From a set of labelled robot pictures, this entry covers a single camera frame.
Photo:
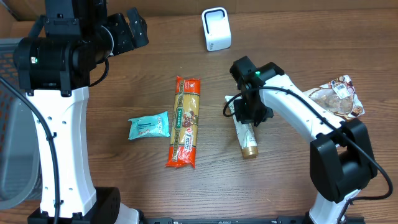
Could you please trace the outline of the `white Pantene tube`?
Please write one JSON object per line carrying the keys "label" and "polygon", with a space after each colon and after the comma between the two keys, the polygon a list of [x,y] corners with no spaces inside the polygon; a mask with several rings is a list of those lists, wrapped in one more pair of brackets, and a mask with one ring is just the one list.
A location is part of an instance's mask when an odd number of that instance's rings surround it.
{"label": "white Pantene tube", "polygon": [[258,156],[257,141],[252,124],[243,124],[232,116],[236,128],[239,145],[244,159],[254,159]]}

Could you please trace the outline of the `red San Remo spaghetti pack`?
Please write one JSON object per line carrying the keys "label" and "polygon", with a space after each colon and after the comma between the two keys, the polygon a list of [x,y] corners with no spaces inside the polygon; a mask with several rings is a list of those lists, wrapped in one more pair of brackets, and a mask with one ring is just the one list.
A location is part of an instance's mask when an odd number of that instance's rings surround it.
{"label": "red San Remo spaghetti pack", "polygon": [[200,88],[199,79],[177,77],[167,167],[195,167]]}

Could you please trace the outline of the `brown white snack bag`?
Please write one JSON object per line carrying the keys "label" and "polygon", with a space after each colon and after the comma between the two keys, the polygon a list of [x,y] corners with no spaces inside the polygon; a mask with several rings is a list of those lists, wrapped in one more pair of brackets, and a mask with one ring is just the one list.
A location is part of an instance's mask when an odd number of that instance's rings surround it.
{"label": "brown white snack bag", "polygon": [[323,109],[351,120],[365,114],[364,106],[358,99],[352,79],[343,75],[317,88],[304,92]]}

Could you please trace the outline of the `teal wipes packet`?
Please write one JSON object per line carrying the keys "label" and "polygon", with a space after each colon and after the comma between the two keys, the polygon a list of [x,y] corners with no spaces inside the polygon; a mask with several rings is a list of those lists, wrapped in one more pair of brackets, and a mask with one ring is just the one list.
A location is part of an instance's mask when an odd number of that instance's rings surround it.
{"label": "teal wipes packet", "polygon": [[169,114],[164,111],[160,114],[131,118],[131,127],[128,140],[149,137],[170,137]]}

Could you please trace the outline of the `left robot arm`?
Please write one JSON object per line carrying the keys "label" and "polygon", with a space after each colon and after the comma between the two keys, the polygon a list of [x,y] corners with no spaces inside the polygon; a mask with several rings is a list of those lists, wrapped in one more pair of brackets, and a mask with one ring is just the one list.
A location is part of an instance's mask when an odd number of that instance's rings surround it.
{"label": "left robot arm", "polygon": [[27,221],[139,224],[141,214],[121,202],[118,188],[93,185],[86,109],[90,72],[147,45],[147,24],[136,8],[108,15],[105,1],[47,0],[45,9],[14,52],[42,171],[40,206]]}

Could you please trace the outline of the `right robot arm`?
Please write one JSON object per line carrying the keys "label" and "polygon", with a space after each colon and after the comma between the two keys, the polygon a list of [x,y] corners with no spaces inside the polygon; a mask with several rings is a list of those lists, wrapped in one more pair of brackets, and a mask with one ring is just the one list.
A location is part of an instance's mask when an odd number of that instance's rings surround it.
{"label": "right robot arm", "polygon": [[279,113],[310,145],[310,177],[318,195],[303,222],[346,223],[350,203],[378,172],[366,126],[324,110],[273,62],[256,67],[243,57],[229,72],[240,90],[232,117],[258,126]]}

